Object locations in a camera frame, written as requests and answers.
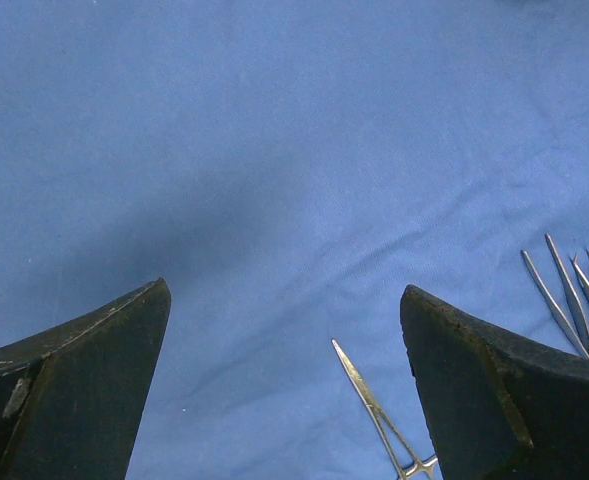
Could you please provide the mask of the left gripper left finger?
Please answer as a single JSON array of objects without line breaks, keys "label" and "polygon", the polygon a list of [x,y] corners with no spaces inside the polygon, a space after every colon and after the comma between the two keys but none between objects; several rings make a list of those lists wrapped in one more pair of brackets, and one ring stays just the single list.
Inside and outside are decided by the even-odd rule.
[{"label": "left gripper left finger", "polygon": [[0,348],[0,479],[126,476],[170,308],[158,279]]}]

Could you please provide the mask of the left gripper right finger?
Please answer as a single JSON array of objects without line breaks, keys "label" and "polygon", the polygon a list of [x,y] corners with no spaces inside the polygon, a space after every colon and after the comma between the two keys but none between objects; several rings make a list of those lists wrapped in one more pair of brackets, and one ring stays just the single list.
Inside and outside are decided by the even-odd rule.
[{"label": "left gripper right finger", "polygon": [[589,360],[409,285],[403,340],[446,479],[589,479]]}]

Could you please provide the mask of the remaining ring-handled clamp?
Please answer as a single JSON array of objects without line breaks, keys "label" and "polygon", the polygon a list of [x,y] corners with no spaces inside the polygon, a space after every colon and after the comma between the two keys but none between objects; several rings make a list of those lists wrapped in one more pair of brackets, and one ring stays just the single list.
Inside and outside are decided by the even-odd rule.
[{"label": "remaining ring-handled clamp", "polygon": [[[419,474],[424,474],[428,479],[435,480],[435,469],[438,465],[437,455],[433,454],[427,459],[421,459],[415,453],[408,441],[404,438],[404,436],[391,421],[387,413],[384,411],[376,396],[373,394],[367,382],[361,375],[360,371],[356,368],[343,348],[339,345],[338,341],[335,338],[332,338],[331,343],[343,370],[348,376],[350,383],[358,394],[361,402],[367,410],[369,417],[375,425],[381,442],[398,475],[398,478],[408,480],[414,479]],[[390,430],[390,432],[393,434],[393,437],[400,442],[405,452],[409,455],[411,459],[409,464],[403,465],[400,462],[396,451],[387,436],[386,429]]]}]

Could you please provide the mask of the long serrated steel forceps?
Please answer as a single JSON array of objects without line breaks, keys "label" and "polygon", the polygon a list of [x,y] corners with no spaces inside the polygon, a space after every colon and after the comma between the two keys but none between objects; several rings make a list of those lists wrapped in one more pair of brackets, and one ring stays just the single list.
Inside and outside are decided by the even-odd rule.
[{"label": "long serrated steel forceps", "polygon": [[521,258],[530,277],[542,295],[556,325],[560,328],[575,352],[580,357],[589,359],[589,326],[583,304],[572,280],[570,279],[568,270],[560,256],[553,237],[549,233],[546,233],[544,239],[554,262],[557,274],[559,275],[569,314],[565,313],[559,302],[552,295],[548,285],[543,280],[527,250],[520,251]]}]

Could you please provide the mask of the blue surgical cloth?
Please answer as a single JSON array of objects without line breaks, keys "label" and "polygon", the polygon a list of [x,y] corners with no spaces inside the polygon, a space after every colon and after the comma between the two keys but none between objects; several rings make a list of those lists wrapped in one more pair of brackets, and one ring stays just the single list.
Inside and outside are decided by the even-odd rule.
[{"label": "blue surgical cloth", "polygon": [[405,287],[569,350],[589,1],[0,1],[0,346],[158,278],[132,479],[391,479]]}]

